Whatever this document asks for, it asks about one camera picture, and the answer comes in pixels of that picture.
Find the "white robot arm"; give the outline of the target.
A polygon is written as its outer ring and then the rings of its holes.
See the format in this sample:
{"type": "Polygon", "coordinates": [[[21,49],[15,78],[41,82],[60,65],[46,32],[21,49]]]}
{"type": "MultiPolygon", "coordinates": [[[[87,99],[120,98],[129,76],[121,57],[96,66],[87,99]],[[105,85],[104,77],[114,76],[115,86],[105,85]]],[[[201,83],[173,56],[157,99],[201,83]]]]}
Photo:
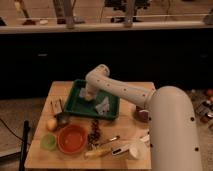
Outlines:
{"type": "Polygon", "coordinates": [[[152,171],[203,171],[195,113],[188,95],[180,88],[157,90],[111,79],[100,64],[86,76],[86,95],[99,90],[125,99],[149,111],[152,171]]]}

